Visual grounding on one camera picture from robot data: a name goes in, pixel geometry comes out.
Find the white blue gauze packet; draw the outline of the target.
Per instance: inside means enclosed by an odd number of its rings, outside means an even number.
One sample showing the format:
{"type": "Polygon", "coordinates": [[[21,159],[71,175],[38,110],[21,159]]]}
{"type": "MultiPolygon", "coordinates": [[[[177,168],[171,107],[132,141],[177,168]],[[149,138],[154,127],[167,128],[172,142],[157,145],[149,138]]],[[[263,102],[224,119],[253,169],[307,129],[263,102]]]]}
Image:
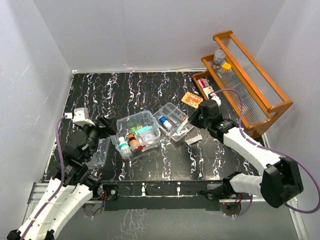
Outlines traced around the white blue gauze packet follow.
{"type": "Polygon", "coordinates": [[[144,142],[152,142],[156,138],[153,130],[149,130],[140,134],[140,137],[144,142]]]}

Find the clear compartment organizer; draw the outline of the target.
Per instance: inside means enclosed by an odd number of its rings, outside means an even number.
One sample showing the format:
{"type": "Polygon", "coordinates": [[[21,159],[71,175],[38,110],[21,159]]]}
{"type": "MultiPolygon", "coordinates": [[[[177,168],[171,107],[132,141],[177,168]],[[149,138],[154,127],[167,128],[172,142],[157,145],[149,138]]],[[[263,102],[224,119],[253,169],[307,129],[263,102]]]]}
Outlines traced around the clear compartment organizer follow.
{"type": "Polygon", "coordinates": [[[187,117],[187,119],[188,119],[188,116],[182,110],[180,110],[176,105],[174,105],[171,102],[166,103],[164,106],[162,106],[158,111],[156,111],[153,114],[153,117],[157,120],[160,129],[163,130],[165,135],[170,137],[175,142],[180,141],[183,137],[186,136],[187,133],[189,133],[194,128],[194,126],[192,124],[190,124],[190,122],[188,122],[184,126],[184,128],[182,129],[180,134],[176,133],[177,128],[184,121],[182,117],[187,117]],[[172,125],[171,130],[167,130],[160,123],[160,121],[159,121],[160,116],[165,116],[167,118],[167,120],[171,123],[171,125],[172,125]]]}

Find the orange plaster packet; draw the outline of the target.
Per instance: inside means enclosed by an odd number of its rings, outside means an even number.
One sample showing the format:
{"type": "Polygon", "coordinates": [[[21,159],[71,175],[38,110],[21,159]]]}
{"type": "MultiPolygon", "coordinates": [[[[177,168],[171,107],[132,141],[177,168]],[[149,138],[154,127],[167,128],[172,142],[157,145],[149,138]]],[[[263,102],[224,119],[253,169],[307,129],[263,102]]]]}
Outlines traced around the orange plaster packet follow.
{"type": "Polygon", "coordinates": [[[194,108],[197,109],[200,105],[200,103],[203,101],[204,99],[196,94],[193,94],[191,92],[186,92],[185,95],[182,97],[181,101],[194,108]]]}

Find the blue white spray bottle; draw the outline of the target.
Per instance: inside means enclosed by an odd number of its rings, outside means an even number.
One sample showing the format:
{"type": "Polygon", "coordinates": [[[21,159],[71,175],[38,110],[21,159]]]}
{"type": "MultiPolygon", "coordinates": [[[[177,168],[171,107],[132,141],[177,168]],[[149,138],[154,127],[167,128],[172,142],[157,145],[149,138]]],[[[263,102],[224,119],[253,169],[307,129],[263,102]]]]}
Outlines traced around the blue white spray bottle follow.
{"type": "Polygon", "coordinates": [[[164,115],[160,116],[158,120],[167,130],[172,129],[172,124],[167,120],[167,118],[164,115]]]}

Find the orange brown medicine bottle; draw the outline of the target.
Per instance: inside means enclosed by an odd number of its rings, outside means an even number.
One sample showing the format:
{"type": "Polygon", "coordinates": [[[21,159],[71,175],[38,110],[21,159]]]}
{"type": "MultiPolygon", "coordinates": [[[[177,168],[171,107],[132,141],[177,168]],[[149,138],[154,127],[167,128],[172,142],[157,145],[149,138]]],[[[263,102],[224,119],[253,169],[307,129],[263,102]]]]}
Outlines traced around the orange brown medicine bottle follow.
{"type": "Polygon", "coordinates": [[[134,134],[130,134],[128,136],[128,144],[130,147],[136,146],[138,144],[138,140],[136,139],[134,134]]]}

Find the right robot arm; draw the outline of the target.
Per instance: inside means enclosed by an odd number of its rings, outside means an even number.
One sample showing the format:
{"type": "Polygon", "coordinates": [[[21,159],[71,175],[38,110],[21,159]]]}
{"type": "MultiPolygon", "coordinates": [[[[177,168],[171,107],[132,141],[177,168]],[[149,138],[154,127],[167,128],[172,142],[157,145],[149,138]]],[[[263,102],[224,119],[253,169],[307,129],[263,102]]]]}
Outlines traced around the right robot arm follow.
{"type": "Polygon", "coordinates": [[[218,189],[226,197],[233,199],[246,193],[262,197],[270,206],[278,208],[303,192],[298,164],[290,157],[264,149],[234,121],[223,118],[215,100],[203,101],[188,120],[236,151],[259,173],[254,176],[236,171],[225,177],[218,189]]]}

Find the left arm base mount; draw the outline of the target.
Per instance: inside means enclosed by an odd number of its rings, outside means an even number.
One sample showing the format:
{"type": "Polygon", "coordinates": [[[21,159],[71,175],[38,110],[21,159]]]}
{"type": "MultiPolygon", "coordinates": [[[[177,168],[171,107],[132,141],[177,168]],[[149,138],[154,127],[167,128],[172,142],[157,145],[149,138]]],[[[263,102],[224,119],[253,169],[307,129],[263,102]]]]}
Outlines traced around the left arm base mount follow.
{"type": "Polygon", "coordinates": [[[118,199],[118,187],[116,185],[104,185],[101,179],[92,174],[88,174],[84,177],[82,182],[92,192],[91,201],[101,201],[101,207],[104,210],[106,208],[107,201],[115,201],[118,199]]]}

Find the teal bandage packet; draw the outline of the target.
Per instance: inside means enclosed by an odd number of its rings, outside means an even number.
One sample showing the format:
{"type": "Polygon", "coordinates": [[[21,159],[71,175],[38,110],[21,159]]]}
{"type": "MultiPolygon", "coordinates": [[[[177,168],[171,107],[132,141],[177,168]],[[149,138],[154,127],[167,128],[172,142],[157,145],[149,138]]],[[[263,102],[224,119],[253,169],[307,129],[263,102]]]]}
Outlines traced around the teal bandage packet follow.
{"type": "Polygon", "coordinates": [[[138,130],[135,131],[136,134],[143,134],[145,132],[148,132],[150,130],[152,130],[153,127],[150,126],[150,125],[146,125],[146,126],[143,126],[142,128],[139,128],[138,130]]]}

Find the green wind oil box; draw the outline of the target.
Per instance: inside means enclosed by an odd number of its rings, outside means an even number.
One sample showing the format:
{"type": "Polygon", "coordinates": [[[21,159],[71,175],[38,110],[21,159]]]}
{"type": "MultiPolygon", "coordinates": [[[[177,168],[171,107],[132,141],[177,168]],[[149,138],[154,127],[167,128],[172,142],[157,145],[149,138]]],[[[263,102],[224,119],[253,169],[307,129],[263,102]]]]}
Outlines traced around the green wind oil box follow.
{"type": "Polygon", "coordinates": [[[131,134],[133,134],[133,133],[135,133],[137,130],[139,130],[139,129],[141,129],[141,128],[142,128],[141,125],[137,125],[137,126],[131,127],[131,128],[129,129],[129,132],[130,132],[131,134]]]}

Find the clear first aid box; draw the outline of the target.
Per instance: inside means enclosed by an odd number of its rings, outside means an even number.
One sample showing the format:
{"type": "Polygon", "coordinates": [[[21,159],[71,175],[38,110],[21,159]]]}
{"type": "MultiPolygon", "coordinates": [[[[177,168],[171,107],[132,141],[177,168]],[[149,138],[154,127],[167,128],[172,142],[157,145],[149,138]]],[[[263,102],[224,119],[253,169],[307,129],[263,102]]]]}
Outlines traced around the clear first aid box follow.
{"type": "Polygon", "coordinates": [[[121,158],[124,160],[128,160],[129,158],[160,146],[160,126],[149,110],[144,110],[133,115],[118,119],[116,125],[117,133],[116,135],[111,136],[111,141],[115,146],[115,149],[121,155],[121,158]],[[154,131],[154,134],[156,135],[154,141],[146,142],[143,141],[143,139],[140,137],[140,134],[130,133],[130,128],[135,126],[152,126],[153,129],[151,131],[154,131]],[[130,134],[134,134],[135,138],[138,141],[138,144],[136,146],[129,146],[127,153],[123,153],[119,148],[119,137],[124,137],[128,143],[128,136],[130,134]]]}

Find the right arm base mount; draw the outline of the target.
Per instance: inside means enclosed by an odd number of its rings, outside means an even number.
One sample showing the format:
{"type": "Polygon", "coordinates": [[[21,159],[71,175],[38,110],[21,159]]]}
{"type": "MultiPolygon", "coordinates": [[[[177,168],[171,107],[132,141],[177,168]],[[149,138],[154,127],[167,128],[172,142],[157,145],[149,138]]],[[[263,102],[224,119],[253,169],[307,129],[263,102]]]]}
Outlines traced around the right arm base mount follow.
{"type": "Polygon", "coordinates": [[[208,200],[221,200],[221,199],[230,199],[236,197],[234,203],[239,204],[243,199],[243,194],[239,192],[235,192],[233,187],[231,186],[231,179],[240,175],[241,172],[236,171],[225,178],[222,179],[221,183],[218,186],[212,187],[212,183],[207,185],[206,190],[200,190],[198,194],[200,196],[205,196],[208,200]]]}

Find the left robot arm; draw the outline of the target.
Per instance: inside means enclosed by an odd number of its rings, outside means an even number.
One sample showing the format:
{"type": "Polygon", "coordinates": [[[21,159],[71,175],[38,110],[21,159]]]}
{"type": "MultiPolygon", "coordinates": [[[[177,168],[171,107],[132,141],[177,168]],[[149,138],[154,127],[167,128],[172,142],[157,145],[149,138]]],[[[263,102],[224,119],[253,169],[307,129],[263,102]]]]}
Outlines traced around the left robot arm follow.
{"type": "Polygon", "coordinates": [[[98,177],[88,173],[87,163],[98,149],[99,141],[117,133],[117,119],[66,113],[59,118],[55,137],[60,164],[37,206],[26,221],[7,235],[8,240],[55,240],[75,213],[90,199],[103,195],[98,177]],[[59,128],[63,119],[71,119],[78,131],[69,135],[61,147],[59,128]]]}

